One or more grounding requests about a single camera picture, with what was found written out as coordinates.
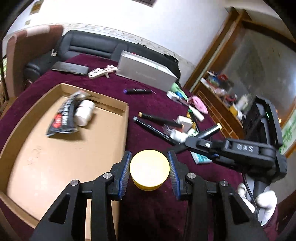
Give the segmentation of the white gloved right hand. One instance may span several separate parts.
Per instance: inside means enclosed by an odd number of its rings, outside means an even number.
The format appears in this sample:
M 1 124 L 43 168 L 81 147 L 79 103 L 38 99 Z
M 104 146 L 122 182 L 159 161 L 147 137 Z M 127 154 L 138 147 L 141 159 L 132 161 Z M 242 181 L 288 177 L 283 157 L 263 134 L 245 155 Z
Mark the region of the white gloved right hand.
M 247 199 L 247 188 L 244 183 L 240 183 L 238 185 L 237 193 L 245 202 L 250 211 L 252 213 L 255 213 L 255 206 Z M 258 221 L 260 222 L 261 226 L 266 225 L 268 221 L 272 218 L 277 202 L 278 199 L 273 190 L 263 192 L 255 198 L 255 203 L 260 209 L 258 214 Z

